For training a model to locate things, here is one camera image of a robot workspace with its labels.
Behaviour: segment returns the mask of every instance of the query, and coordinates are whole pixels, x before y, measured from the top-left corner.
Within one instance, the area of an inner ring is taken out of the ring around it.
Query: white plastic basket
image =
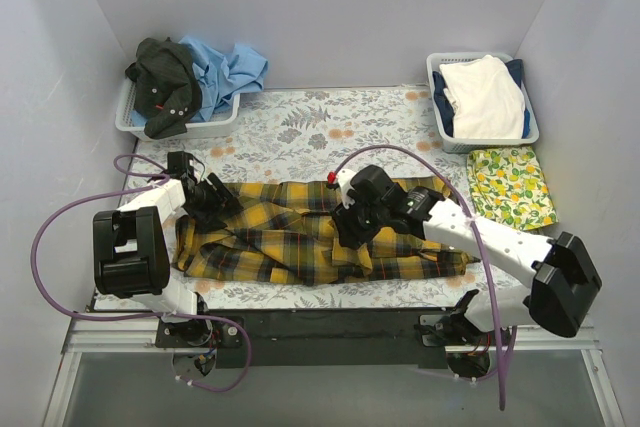
[[[433,91],[435,85],[433,83],[433,72],[440,72],[441,64],[453,64],[456,62],[471,62],[472,60],[481,59],[485,55],[493,55],[499,58],[503,62],[509,62],[513,60],[513,57],[507,54],[499,54],[495,52],[456,52],[451,54],[431,54],[427,57],[427,76],[429,78],[429,89],[431,90],[431,98],[433,99]],[[436,122],[438,124],[438,131],[442,137],[442,149],[445,152],[452,154],[465,154],[477,149],[486,149],[489,147],[504,147],[508,145],[528,145],[533,144],[538,140],[540,132],[538,131],[538,124],[536,117],[533,114],[533,108],[527,95],[527,90],[524,88],[524,82],[522,83],[522,93],[524,94],[524,105],[529,110],[529,135],[524,139],[456,139],[448,136],[444,131],[442,125],[442,117],[440,116],[440,110],[435,105],[434,111],[436,114]]]
[[[238,108],[240,107],[240,95],[233,97],[230,111],[222,114],[214,114],[213,122],[194,122],[187,124],[187,132],[169,137],[170,139],[206,139],[209,137],[227,137],[238,127]],[[153,141],[144,134],[144,127],[135,127],[131,121],[131,112],[136,98],[136,84],[125,79],[120,93],[118,110],[116,111],[116,128],[123,132],[130,132],[140,140]]]

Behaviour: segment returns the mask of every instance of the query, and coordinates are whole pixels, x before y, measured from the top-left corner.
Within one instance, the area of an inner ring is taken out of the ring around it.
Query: lemon print cloth
[[[467,175],[478,214],[519,230],[557,222],[531,147],[474,150],[467,158]]]

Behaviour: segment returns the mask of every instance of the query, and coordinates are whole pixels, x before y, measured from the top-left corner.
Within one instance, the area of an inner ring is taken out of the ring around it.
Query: white cloth
[[[441,64],[444,94],[453,107],[458,139],[521,139],[524,95],[500,59]]]

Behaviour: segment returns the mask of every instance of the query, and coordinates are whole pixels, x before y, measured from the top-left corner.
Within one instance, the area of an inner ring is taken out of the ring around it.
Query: black garment
[[[187,121],[202,106],[189,49],[167,38],[140,42],[136,62],[125,74],[136,83],[134,108],[147,119],[144,133],[164,139],[187,131]]]
[[[524,64],[521,59],[513,59],[506,64],[507,70],[511,75],[513,81],[518,85],[518,87],[522,87],[522,77],[524,77]],[[442,126],[444,127],[444,132],[449,137],[453,137],[453,107],[447,100],[447,96],[444,95],[444,89],[447,87],[447,84],[444,81],[444,77],[440,72],[433,72],[433,101],[436,103],[438,110],[440,111],[440,118],[442,119]],[[522,138],[526,138],[529,135],[529,120],[531,114],[529,113],[529,109],[525,107],[524,109],[524,129],[522,132]]]

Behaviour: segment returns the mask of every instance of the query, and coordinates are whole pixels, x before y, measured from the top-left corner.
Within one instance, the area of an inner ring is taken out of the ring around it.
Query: white wall
[[[627,425],[640,425],[640,1],[546,0],[520,48],[549,190],[603,280],[593,316]]]
[[[269,87],[426,81],[431,52],[514,53],[543,0],[98,0],[132,58],[145,36],[253,45]]]
[[[40,298],[31,240],[58,207],[122,187],[110,168],[132,142],[113,127],[124,54],[95,0],[0,0],[0,424],[40,425],[69,319]],[[91,218],[71,212],[46,234],[40,264],[66,306],[91,298]]]

